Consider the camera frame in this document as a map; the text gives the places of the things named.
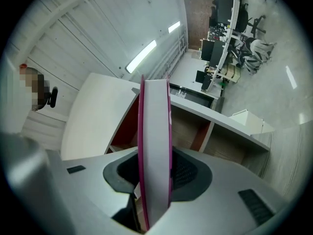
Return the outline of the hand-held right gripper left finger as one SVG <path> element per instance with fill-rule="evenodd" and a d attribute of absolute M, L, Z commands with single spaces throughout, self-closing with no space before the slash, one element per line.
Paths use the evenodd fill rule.
<path fill-rule="evenodd" d="M 136 235 L 113 219 L 127 207 L 130 195 L 115 191 L 104 179 L 103 170 L 111 162 L 135 149 L 101 156 L 63 161 L 60 154 L 48 152 L 54 182 L 70 213 L 76 235 Z"/>

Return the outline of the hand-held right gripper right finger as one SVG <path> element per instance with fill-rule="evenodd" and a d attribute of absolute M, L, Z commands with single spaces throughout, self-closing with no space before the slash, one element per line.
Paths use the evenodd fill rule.
<path fill-rule="evenodd" d="M 261 235 L 287 201 L 244 166 L 200 152 L 173 150 L 192 170 L 188 183 L 177 189 L 187 197 L 173 201 L 149 229 L 150 235 Z"/>

